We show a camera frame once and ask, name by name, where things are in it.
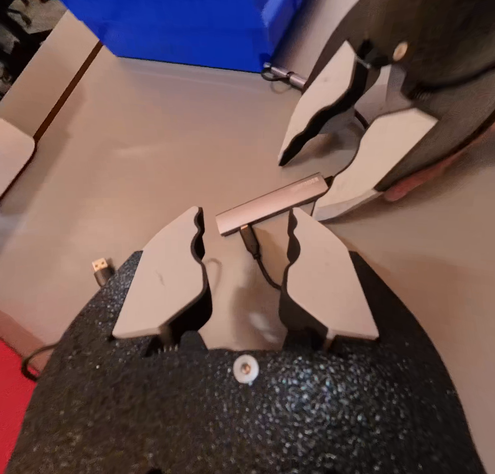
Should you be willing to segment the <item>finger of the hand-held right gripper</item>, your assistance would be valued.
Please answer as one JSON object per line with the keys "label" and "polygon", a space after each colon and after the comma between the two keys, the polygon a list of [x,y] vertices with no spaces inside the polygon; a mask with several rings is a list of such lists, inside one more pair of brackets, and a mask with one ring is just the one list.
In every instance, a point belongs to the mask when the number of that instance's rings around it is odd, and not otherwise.
{"label": "finger of the hand-held right gripper", "polygon": [[366,86],[367,66],[345,40],[300,97],[288,123],[278,165],[283,167],[295,158],[330,119],[352,109]]}
{"label": "finger of the hand-held right gripper", "polygon": [[380,196],[379,182],[437,122],[416,108],[376,118],[364,133],[351,163],[316,201],[313,218],[319,222],[335,219]]}

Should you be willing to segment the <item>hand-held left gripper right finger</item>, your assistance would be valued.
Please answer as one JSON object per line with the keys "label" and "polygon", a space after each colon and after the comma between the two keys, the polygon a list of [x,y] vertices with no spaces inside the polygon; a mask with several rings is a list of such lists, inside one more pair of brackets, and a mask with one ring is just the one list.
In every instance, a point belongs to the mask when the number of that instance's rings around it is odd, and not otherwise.
{"label": "hand-held left gripper right finger", "polygon": [[278,307],[284,350],[326,350],[340,338],[379,340],[348,248],[301,208],[289,214],[287,258]]}

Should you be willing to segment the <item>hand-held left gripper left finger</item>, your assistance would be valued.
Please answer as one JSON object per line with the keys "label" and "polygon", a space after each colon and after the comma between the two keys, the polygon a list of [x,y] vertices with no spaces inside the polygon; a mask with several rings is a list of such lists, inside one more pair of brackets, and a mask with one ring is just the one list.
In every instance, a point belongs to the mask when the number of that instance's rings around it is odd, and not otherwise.
{"label": "hand-held left gripper left finger", "polygon": [[145,245],[112,335],[136,338],[168,331],[180,338],[212,314],[203,209],[193,206]]}

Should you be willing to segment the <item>smooth black cable grey plugs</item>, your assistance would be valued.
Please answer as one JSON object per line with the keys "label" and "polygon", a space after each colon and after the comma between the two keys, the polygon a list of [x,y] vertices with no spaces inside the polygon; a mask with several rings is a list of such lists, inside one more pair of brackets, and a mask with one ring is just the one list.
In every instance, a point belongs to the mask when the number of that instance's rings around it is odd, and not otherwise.
{"label": "smooth black cable grey plugs", "polygon": [[[244,242],[244,246],[246,250],[251,254],[253,259],[257,262],[257,266],[259,267],[263,278],[266,280],[266,282],[273,287],[275,290],[281,291],[281,285],[277,284],[274,279],[269,275],[269,272],[267,271],[266,267],[263,264],[262,260],[262,249],[260,242],[256,236],[255,230],[253,229],[251,224],[245,224],[241,226],[240,230],[240,235],[241,238]],[[100,287],[105,286],[105,284],[108,282],[108,280],[113,276],[115,273],[115,269],[113,266],[109,266],[108,262],[106,261],[105,258],[96,260],[93,262],[93,268],[94,268],[94,275],[95,279],[97,280],[98,284]],[[33,372],[30,371],[30,363],[31,361],[39,356],[42,353],[50,352],[53,349],[57,347],[59,344],[59,341],[56,341],[50,345],[45,345],[42,347],[39,347],[35,349],[33,352],[31,352],[28,356],[24,357],[21,362],[20,366],[20,371],[21,374],[31,380],[32,382],[37,382],[39,379],[38,374],[34,374]]]}

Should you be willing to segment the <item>grey hub with black cable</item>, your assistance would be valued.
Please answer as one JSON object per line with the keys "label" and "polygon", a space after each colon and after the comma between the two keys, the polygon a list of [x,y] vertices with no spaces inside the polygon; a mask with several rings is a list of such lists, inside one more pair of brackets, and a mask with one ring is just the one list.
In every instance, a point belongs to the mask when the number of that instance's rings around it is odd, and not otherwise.
{"label": "grey hub with black cable", "polygon": [[[353,106],[352,109],[330,119],[320,133],[330,133],[331,130],[341,128],[362,131],[366,129],[366,121]],[[218,214],[216,222],[220,235],[231,235],[245,224],[259,223],[292,207],[319,199],[328,192],[333,178],[334,176],[325,178],[316,173]]]}

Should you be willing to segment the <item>blue plastic bin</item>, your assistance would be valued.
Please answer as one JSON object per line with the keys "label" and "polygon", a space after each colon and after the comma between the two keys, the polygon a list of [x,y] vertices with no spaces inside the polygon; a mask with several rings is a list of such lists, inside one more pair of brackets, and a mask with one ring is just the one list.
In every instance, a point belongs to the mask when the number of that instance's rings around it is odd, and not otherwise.
{"label": "blue plastic bin", "polygon": [[59,0],[115,56],[260,72],[304,0]]}

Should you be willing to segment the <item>red plastic bin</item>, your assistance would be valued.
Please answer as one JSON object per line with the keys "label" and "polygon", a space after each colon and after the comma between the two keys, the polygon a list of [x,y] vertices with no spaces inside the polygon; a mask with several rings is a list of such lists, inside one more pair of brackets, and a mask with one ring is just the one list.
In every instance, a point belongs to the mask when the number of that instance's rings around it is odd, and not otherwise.
{"label": "red plastic bin", "polygon": [[35,383],[21,373],[21,357],[1,341],[1,473],[9,463]]}

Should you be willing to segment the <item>person's right hand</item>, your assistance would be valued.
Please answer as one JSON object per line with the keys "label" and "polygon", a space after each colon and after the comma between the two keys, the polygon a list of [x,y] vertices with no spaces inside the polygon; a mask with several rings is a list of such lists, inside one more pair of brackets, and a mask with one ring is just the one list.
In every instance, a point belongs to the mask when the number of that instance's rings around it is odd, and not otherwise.
{"label": "person's right hand", "polygon": [[422,170],[419,170],[395,183],[388,190],[386,190],[382,196],[383,199],[389,203],[393,203],[401,200],[408,195],[414,189],[422,186],[428,181],[431,181],[438,176],[442,175],[450,166],[458,161],[464,154],[472,150],[476,145],[481,143],[488,137],[494,135],[494,124],[492,124],[483,134],[472,140],[465,147],[457,151],[456,153],[446,157],[442,161],[436,164],[430,165]]}

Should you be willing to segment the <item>instruction sheet on stand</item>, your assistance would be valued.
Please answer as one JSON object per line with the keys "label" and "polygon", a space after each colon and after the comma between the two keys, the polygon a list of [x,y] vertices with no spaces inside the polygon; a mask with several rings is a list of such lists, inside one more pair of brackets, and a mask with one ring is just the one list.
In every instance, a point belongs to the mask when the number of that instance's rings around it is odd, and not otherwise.
{"label": "instruction sheet on stand", "polygon": [[1,200],[21,177],[35,151],[33,136],[1,118]]}

